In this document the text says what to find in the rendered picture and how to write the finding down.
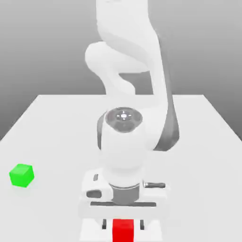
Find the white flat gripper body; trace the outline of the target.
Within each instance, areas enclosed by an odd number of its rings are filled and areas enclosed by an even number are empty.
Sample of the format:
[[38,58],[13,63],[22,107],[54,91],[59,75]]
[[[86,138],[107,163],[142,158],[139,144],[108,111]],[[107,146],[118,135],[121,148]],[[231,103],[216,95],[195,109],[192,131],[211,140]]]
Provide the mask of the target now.
[[168,207],[168,197],[158,197],[153,201],[141,200],[128,206],[113,202],[100,202],[78,199],[78,215],[80,218],[94,219],[160,219]]

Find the small red cube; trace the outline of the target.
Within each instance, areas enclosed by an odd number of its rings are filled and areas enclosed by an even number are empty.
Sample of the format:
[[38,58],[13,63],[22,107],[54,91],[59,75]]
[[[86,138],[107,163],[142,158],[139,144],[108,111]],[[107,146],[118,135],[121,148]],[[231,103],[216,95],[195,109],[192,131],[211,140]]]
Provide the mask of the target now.
[[133,219],[113,219],[112,242],[134,242]]

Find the small green cube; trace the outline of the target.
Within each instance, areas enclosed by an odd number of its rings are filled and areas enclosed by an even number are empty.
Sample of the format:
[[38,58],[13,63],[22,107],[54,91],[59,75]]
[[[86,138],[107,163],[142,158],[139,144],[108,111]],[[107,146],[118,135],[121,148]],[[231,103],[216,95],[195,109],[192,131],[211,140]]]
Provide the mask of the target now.
[[12,185],[22,188],[26,188],[35,178],[33,166],[27,164],[17,164],[9,176]]

